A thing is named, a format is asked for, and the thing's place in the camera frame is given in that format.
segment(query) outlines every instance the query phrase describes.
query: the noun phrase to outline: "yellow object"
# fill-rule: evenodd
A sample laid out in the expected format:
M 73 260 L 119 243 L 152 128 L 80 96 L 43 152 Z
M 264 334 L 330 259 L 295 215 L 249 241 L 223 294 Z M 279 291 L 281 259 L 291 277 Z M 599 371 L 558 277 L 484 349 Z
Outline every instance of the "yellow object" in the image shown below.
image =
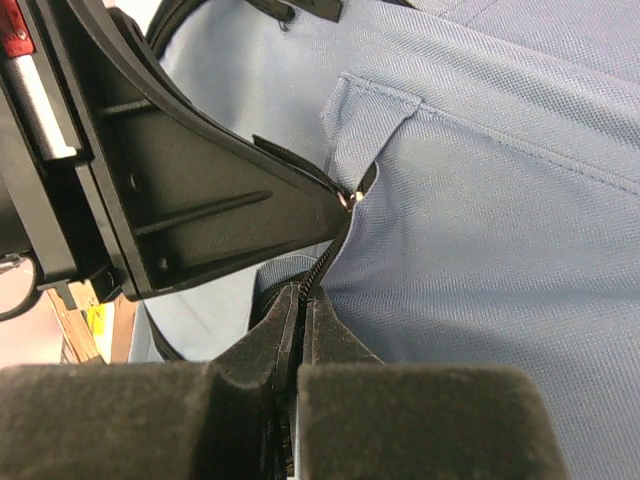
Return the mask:
M 89 329 L 91 330 L 91 333 L 93 333 L 94 337 L 101 337 L 104 335 L 106 321 L 106 305 L 91 307 L 87 311 L 87 323 L 89 324 Z

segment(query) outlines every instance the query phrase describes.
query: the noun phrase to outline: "black plastic bracket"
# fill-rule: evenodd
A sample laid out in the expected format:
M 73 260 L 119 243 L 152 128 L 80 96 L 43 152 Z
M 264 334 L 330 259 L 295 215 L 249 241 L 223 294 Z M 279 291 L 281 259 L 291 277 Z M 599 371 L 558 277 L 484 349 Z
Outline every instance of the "black plastic bracket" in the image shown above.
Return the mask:
M 326 178 L 195 109 L 120 10 L 107 11 L 100 0 L 24 6 L 80 139 L 75 158 L 27 160 L 45 173 L 75 172 L 68 193 L 87 206 L 101 241 L 92 243 L 93 252 L 74 251 L 79 234 L 63 225 L 67 250 L 82 258 L 104 252 L 112 283 L 130 299 L 189 288 L 329 240 L 347 221 Z M 75 208 L 55 207 L 58 217 Z

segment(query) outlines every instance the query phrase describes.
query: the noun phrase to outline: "black cable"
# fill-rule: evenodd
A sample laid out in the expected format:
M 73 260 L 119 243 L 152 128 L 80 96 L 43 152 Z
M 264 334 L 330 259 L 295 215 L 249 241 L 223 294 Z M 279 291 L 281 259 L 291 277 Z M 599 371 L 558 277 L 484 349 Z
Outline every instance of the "black cable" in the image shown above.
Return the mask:
M 27 297 L 18 306 L 6 312 L 0 313 L 0 323 L 6 320 L 11 320 L 13 318 L 19 317 L 24 313 L 27 313 L 36 305 L 36 303 L 38 303 L 38 301 L 40 300 L 40 297 L 42 297 L 42 291 L 38 290 L 37 288 L 38 278 L 40 277 L 38 262 L 36 261 L 32 253 L 21 255 L 21 257 L 24 259 L 31 260 L 31 263 L 33 264 L 33 282 L 31 284 L 31 291 L 29 292 L 29 295 L 27 295 Z

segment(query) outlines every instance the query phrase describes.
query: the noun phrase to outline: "zipper pull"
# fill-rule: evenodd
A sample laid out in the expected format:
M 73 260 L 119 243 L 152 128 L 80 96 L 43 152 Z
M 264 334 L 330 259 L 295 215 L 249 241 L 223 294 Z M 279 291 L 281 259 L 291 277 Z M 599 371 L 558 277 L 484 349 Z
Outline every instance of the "zipper pull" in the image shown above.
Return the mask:
M 341 202 L 342 199 L 348 198 L 351 194 L 329 175 L 327 175 L 322 169 L 311 163 L 309 160 L 301 157 L 297 153 L 287 150 L 280 145 L 277 145 L 269 140 L 266 140 L 258 135 L 253 135 L 253 143 L 260 150 L 273 155 L 281 162 L 284 162 L 287 166 L 295 169 L 298 173 L 306 175 L 308 178 L 317 182 L 325 190 L 338 195 Z
M 364 199 L 364 192 L 359 189 L 355 193 L 349 195 L 348 199 L 342 192 L 338 192 L 338 199 L 345 210 L 351 213 L 353 208 L 356 206 L 356 203 L 361 202 Z

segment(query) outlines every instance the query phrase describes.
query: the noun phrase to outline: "metal zipper slider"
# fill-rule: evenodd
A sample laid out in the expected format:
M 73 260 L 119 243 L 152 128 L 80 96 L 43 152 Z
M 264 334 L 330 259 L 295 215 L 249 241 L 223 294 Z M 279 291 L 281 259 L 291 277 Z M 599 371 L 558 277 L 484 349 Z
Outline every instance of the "metal zipper slider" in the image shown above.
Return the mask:
M 352 193 L 347 199 L 342 192 L 338 192 L 338 199 L 347 212 L 351 212 L 356 203 L 361 202 L 364 199 L 364 192 L 358 190 Z

